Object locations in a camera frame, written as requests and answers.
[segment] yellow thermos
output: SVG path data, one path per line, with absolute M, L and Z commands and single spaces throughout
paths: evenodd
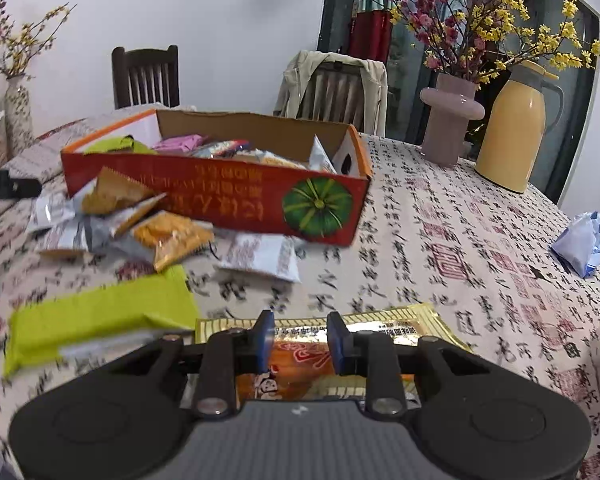
M 542 88 L 558 92 L 560 110 L 550 131 L 562 116 L 562 89 L 544 80 L 558 79 L 531 61 L 512 66 L 511 77 L 498 94 L 491 110 L 475 171 L 495 184 L 524 193 L 545 131 Z

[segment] thermos handle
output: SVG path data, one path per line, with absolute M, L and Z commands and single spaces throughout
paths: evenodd
M 542 88 L 548 88 L 549 90 L 553 90 L 554 92 L 557 92 L 560 96 L 560 109 L 558 110 L 558 116 L 555 118 L 555 121 L 549 126 L 547 126 L 547 128 L 544 130 L 544 132 L 547 134 L 555 128 L 555 125 L 558 124 L 558 121 L 562 117 L 562 112 L 564 110 L 564 92 L 562 91 L 562 88 L 560 88 L 558 85 L 548 83 L 547 81 L 542 81 Z

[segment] chair back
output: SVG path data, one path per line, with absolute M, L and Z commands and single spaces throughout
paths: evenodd
M 320 63 L 309 80 L 296 117 L 353 124 L 363 131 L 365 91 L 360 67 L 341 61 Z
M 117 108 L 161 102 L 180 104 L 178 88 L 178 47 L 167 50 L 142 48 L 130 50 L 118 46 L 111 53 L 113 96 Z

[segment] tablecloth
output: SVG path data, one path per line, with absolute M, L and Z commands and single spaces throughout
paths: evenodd
M 14 173 L 63 189 L 57 153 L 67 142 L 107 122 L 119 110 L 85 120 L 30 150 L 46 150 L 46 168 L 27 150 L 10 162 Z M 600 396 L 590 345 L 600 325 L 600 267 L 583 280 L 565 270 L 548 245 L 569 219 L 529 186 L 524 195 L 483 180 L 472 163 L 453 169 L 426 162 L 416 146 L 365 137 L 374 180 L 350 248 L 305 244 L 297 249 L 302 283 L 218 271 L 228 249 L 218 238 L 184 261 L 203 316 L 325 317 L 428 301 L 476 353 L 576 402 L 590 421 L 592 444 L 583 478 L 600 478 Z M 80 358 L 2 377 L 7 321 L 23 306 L 131 280 L 151 271 L 110 254 L 71 262 L 32 252 L 24 228 L 30 201 L 0 208 L 0 456 L 12 462 L 6 437 L 17 407 L 119 352 Z

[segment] snack box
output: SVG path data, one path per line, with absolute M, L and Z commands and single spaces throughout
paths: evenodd
M 264 166 L 222 158 L 141 153 L 83 153 L 107 137 L 132 136 L 147 146 L 161 139 L 200 134 L 215 140 L 246 139 L 250 149 L 307 162 L 318 136 L 338 174 Z M 70 196 L 107 166 L 156 192 L 164 208 L 217 227 L 280 233 L 348 246 L 360 220 L 372 172 L 355 127 L 252 113 L 147 110 L 94 132 L 61 153 Z

